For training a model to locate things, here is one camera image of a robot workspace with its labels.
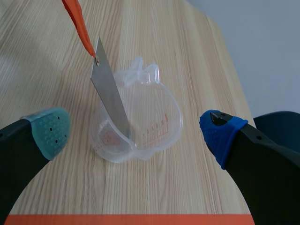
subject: metal blade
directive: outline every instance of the metal blade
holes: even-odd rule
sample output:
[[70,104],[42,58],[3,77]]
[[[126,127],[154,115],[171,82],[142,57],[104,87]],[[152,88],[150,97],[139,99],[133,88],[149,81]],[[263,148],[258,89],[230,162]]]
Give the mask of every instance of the metal blade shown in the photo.
[[96,60],[94,60],[90,79],[111,120],[117,129],[119,129],[124,136],[129,138],[129,122],[100,37],[98,37],[97,41],[96,55],[99,61],[96,62]]

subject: orange strap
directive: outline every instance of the orange strap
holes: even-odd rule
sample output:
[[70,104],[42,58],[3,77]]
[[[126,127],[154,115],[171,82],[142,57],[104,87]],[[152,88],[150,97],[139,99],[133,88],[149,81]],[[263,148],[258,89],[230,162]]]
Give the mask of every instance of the orange strap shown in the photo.
[[90,37],[84,24],[83,14],[78,0],[62,0],[62,3],[64,4],[76,27],[77,33],[79,35],[79,38],[81,39],[83,46],[88,51],[88,53],[95,58],[96,53],[90,42]]

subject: clear plastic measuring cup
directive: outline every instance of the clear plastic measuring cup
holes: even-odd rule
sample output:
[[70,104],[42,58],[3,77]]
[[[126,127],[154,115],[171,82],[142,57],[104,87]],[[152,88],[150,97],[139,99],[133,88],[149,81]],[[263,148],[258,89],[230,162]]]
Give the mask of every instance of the clear plastic measuring cup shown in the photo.
[[171,92],[159,81],[158,66],[142,69],[137,57],[128,70],[113,76],[130,124],[130,139],[111,121],[103,103],[90,120],[90,142],[95,152],[111,162],[132,157],[148,159],[173,145],[183,126],[182,115]]

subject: wooden table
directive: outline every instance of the wooden table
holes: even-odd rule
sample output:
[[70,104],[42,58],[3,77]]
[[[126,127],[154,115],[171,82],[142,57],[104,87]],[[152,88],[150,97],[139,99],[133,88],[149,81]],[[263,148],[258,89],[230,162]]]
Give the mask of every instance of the wooden table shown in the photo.
[[206,147],[208,109],[254,124],[217,25],[183,0],[80,1],[93,44],[112,70],[138,55],[157,63],[182,114],[181,138],[148,161],[113,164],[88,139],[99,97],[86,53],[60,0],[0,0],[0,128],[52,106],[71,115],[67,146],[27,186],[12,214],[249,213]]

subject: dark blue chair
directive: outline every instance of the dark blue chair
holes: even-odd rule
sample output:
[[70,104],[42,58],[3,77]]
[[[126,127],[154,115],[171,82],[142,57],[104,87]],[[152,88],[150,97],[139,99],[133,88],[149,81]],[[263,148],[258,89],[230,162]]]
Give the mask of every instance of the dark blue chair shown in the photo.
[[273,112],[254,118],[256,128],[276,144],[300,152],[300,114]]

